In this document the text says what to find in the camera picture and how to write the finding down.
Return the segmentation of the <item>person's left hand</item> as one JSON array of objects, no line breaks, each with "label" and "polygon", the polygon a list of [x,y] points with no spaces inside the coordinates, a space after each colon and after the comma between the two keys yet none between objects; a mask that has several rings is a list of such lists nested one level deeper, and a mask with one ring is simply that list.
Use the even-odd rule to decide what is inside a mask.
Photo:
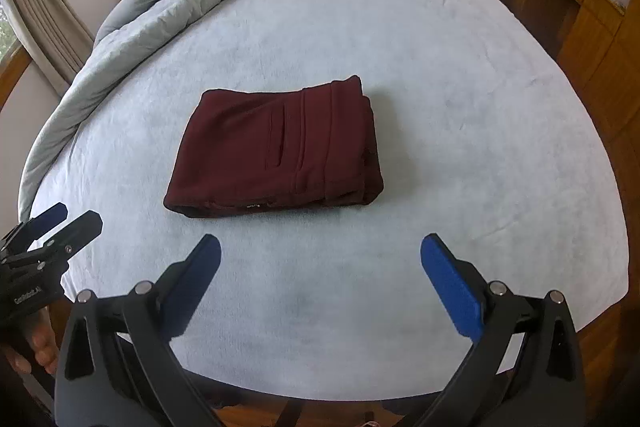
[{"label": "person's left hand", "polygon": [[[58,369],[58,345],[56,344],[55,333],[51,324],[48,308],[42,308],[38,312],[29,315],[21,323],[21,332],[26,339],[37,364],[49,375],[54,376]],[[1,352],[4,354],[9,366],[17,374],[32,373],[32,363],[23,355],[20,355],[9,345],[2,345]]]}]

